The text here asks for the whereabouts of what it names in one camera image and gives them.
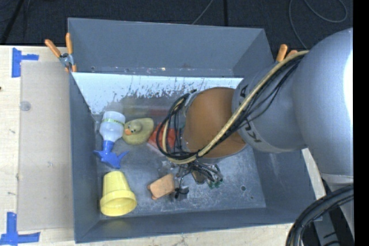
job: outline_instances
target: clamp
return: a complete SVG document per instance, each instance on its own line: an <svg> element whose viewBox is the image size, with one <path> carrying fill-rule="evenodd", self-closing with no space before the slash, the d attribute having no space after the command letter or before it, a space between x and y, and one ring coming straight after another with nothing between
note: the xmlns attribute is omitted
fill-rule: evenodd
<svg viewBox="0 0 369 246"><path fill-rule="evenodd" d="M65 42L68 53L62 54L60 50L50 39L45 39L45 45L52 51L52 53L59 59L61 64L65 67L65 71L77 72L77 65L73 59L73 47L70 40L70 33L65 35Z"/></svg>

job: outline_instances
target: yellow cable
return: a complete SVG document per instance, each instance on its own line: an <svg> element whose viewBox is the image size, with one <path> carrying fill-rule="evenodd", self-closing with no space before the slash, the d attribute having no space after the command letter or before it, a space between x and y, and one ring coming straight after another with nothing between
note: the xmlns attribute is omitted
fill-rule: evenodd
<svg viewBox="0 0 369 246"><path fill-rule="evenodd" d="M284 60L282 60L281 62L279 62L278 64L276 64L264 77L263 79L261 79L259 81L258 84L256 84L256 86L252 89L252 91L244 98L244 100L242 101L241 105L238 106L238 108L235 110L235 112L233 113L233 115L231 116L231 118L227 121L227 123L224 125L224 127L219 131L219 133L205 146L203 147L198 153L197 155L193 155L189 158L186 159L182 159L182 160L178 160L172 157L168 157L167 158L176 164L187 164L189 162L192 162L194 160L197 159L197 157L202 157L203 155L206 154L206 152L208 152L215 144L217 141L219 141L219 139L227 132L227 130L234 124L234 122L236 121L236 119L239 117L239 115L242 113L242 111L246 108L246 106L248 105L248 103L251 101L251 99L257 94L257 92L268 82L268 80L280 69L282 68L285 64L287 64L289 61L301 56L301 55L305 55L307 54L309 51L300 51L296 54L293 54L287 58L285 58ZM163 149L164 151L167 151L167 147L165 145L165 138L167 136L167 130L168 130L168 122L165 124L164 126L164 131L163 131Z"/></svg>

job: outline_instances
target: cable bundle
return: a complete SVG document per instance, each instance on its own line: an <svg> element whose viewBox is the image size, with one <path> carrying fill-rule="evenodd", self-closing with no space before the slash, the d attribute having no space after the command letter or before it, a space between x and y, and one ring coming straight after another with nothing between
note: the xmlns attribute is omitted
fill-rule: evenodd
<svg viewBox="0 0 369 246"><path fill-rule="evenodd" d="M294 55L291 55L284 59L282 62L276 64L264 77L256 84L256 86L251 90L251 92L245 97L240 106L235 110L232 114L231 118L224 125L224 127L219 131L219 133L202 149L197 152L185 152L182 150L182 145L180 144L180 136L178 134L178 130L175 130L175 146L169 147L168 149L168 129L172 122L172 117L174 117L174 122L178 121L178 113L185 106L186 100L189 97L189 93L185 94L178 98L170 108L167 117L163 120L163 122L159 125L159 129L157 132L156 143L159 150L167 156L167 158L176 164L186 164L196 159L203 157L205 154L209 153L212 149L214 149L218 144L226 140L231 134L236 132L238 129L243 127L247 122L254 120L255 118L261 116L267 108L271 105L274 98L276 97L279 89L282 84L287 80L287 78L297 69L297 66L301 60L301 58L308 53L308 51L300 51ZM276 87L266 96L265 99L258 101L260 96L266 89L268 83L272 81L275 77L277 77L280 73L283 73L283 70L286 67L290 67L287 72L284 74L282 79L278 82ZM260 106L270 99L266 108L260 112L258 115L254 116L252 119L249 119L250 115L254 113ZM159 134L163 129L163 137L160 142Z"/></svg>

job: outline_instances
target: red object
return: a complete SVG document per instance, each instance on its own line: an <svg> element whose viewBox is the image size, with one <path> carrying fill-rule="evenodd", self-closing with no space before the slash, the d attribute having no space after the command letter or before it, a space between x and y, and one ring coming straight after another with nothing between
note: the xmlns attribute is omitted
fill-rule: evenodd
<svg viewBox="0 0 369 246"><path fill-rule="evenodd" d="M154 132L152 133L152 135L150 136L150 138L148 140L148 143L150 145L156 147L156 148L157 148L156 135L157 135L158 128L159 128L159 125L155 128ZM160 131L160 135L159 135L159 141L160 142L163 140L163 132L164 132L164 129L162 128L161 131ZM168 129L168 145L169 145L169 147L173 147L174 146L174 142L175 142L174 128L169 128Z"/></svg>

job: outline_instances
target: white bottle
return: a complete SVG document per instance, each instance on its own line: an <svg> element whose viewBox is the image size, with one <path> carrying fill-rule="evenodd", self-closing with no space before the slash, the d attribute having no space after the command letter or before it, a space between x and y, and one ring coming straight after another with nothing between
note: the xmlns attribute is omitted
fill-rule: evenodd
<svg viewBox="0 0 369 246"><path fill-rule="evenodd" d="M124 131L126 117L115 111L107 111L103 115L103 120L100 125L100 134L104 141L115 142L120 138Z"/></svg>
<svg viewBox="0 0 369 246"><path fill-rule="evenodd" d="M120 161L128 151L117 156L111 150L114 147L115 141L122 137L125 123L126 117L123 114L115 111L105 112L99 129L104 139L103 149L101 151L94 151L100 157L101 162L117 169L121 167Z"/></svg>

